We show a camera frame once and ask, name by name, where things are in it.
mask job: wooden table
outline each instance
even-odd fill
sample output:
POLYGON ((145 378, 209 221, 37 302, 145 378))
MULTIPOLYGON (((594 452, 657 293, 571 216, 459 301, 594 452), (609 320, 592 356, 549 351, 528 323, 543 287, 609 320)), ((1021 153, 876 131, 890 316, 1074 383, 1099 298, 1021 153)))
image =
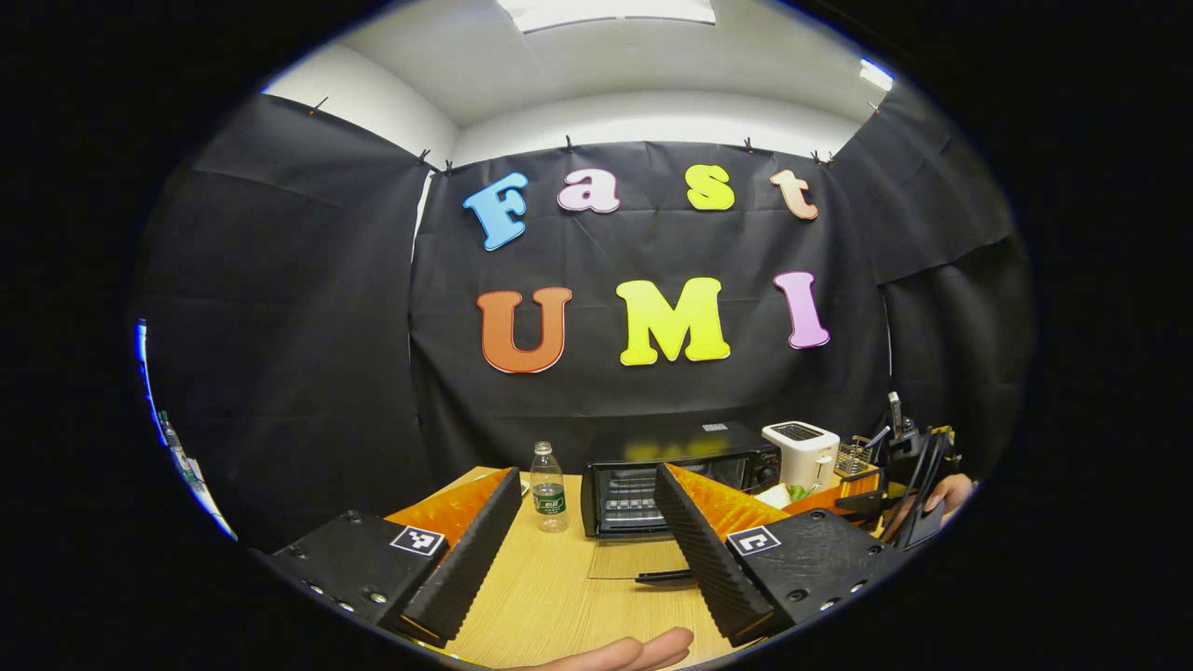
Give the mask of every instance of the wooden table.
MULTIPOLYGON (((474 468, 440 491, 494 470, 474 468)), ((523 473, 523 479, 528 480, 528 475, 523 473)), ((735 648, 721 635, 694 583, 653 587, 633 581, 639 572, 687 568, 673 538, 586 537, 580 476, 563 478, 568 529, 540 531, 532 497, 524 495, 459 635, 440 652, 503 669, 587 652, 624 636, 647 641, 672 627, 691 629, 694 639, 687 659, 668 669, 684 669, 746 647, 735 648)))

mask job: pink letter i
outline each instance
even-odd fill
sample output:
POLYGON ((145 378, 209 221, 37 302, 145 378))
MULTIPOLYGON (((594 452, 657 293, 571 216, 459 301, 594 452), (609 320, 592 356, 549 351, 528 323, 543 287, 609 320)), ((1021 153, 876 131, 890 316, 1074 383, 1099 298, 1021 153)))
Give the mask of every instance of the pink letter i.
POLYGON ((774 284, 787 296, 787 309, 791 310, 791 338, 787 344, 797 350, 828 343, 828 331, 821 327, 812 301, 812 282, 815 278, 810 272, 784 272, 774 278, 774 284))

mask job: ceiling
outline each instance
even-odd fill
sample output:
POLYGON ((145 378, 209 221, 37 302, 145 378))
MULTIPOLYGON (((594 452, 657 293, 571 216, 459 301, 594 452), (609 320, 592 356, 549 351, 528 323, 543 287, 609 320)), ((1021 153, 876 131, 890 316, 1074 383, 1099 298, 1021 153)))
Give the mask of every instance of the ceiling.
POLYGON ((767 0, 713 0, 716 25, 660 19, 523 35, 495 0, 397 2, 338 42, 369 57, 459 128, 527 107, 632 91, 707 91, 795 103, 864 122, 884 92, 864 56, 767 0))

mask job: human hand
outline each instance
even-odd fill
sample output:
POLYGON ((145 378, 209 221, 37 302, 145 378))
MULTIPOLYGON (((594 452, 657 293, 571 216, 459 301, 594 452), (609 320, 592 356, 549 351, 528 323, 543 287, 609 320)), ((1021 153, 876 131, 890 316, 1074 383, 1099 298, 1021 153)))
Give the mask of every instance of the human hand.
POLYGON ((691 629, 674 627, 645 644, 626 636, 596 650, 506 671, 655 671, 682 661, 692 638, 691 629))
MULTIPOLYGON (((965 503, 965 499, 973 493, 973 481, 966 478, 964 474, 957 473, 942 479, 937 484, 937 487, 932 490, 932 494, 928 495, 928 500, 923 503, 923 512, 932 512, 940 505, 940 501, 945 501, 945 513, 940 517, 941 529, 945 524, 952 519, 957 509, 965 503)), ((903 519, 907 517, 908 511, 911 510, 911 504, 915 503, 915 497, 910 497, 907 506, 901 506, 902 510, 898 517, 895 518, 892 529, 897 529, 903 519)))

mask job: black curtain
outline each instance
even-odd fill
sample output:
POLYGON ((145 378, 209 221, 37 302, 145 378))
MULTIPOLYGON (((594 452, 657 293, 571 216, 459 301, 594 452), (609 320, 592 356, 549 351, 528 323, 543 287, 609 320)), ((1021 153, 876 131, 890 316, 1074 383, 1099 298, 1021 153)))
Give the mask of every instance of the black curtain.
POLYGON ((1034 349, 1027 252, 982 156, 900 84, 834 156, 891 333, 891 388, 922 427, 957 430, 989 474, 1021 411, 1034 349))
POLYGON ((434 490, 406 318, 427 171, 262 94, 155 211, 132 310, 154 398, 246 544, 271 552, 345 509, 388 515, 434 490))
POLYGON ((534 441, 551 441, 567 472, 579 473, 596 436, 653 426, 699 427, 736 419, 761 429, 802 419, 845 437, 882 412, 889 359, 882 296, 847 193, 828 168, 803 156, 701 143, 625 142, 503 156, 435 176, 415 242, 410 333, 425 441, 438 480, 477 463, 524 464, 534 441), (685 171, 718 165, 735 203, 700 211, 687 201, 685 171), (601 168, 617 177, 620 207, 574 213, 556 201, 564 176, 601 168), (797 218, 769 178, 791 170, 809 184, 820 214, 797 218), (487 252, 465 198, 512 172, 528 179, 526 230, 487 252), (773 278, 815 276, 823 346, 789 346, 792 320, 773 278), (717 278, 722 361, 625 367, 626 304, 618 284, 654 282, 674 306, 693 277, 717 278), (481 350, 481 294, 513 290, 514 341, 540 340, 531 295, 565 287, 562 358, 537 374, 506 374, 481 350))

